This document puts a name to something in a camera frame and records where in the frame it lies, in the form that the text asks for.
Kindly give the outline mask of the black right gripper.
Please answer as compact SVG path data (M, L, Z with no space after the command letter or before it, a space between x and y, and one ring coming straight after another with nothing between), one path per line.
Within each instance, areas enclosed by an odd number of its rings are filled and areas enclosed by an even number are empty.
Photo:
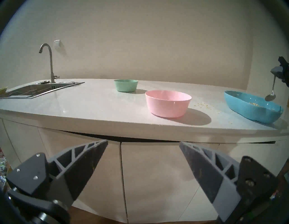
M289 63L283 56L279 56L278 61L280 67L274 67L270 72L289 87Z

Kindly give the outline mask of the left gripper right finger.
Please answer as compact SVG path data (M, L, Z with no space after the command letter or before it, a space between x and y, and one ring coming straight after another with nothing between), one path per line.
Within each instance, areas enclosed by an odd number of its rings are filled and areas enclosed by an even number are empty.
M278 179L252 157L245 155L237 162L189 142L179 147L219 223L253 223L271 206Z

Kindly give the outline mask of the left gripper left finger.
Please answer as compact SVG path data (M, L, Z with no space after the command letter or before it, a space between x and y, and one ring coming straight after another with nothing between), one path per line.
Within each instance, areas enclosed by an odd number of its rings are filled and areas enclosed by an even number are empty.
M107 146L107 140L89 142L64 149L49 159L45 153L36 153L8 174L6 180L11 190L7 194L14 200L57 200L71 206Z

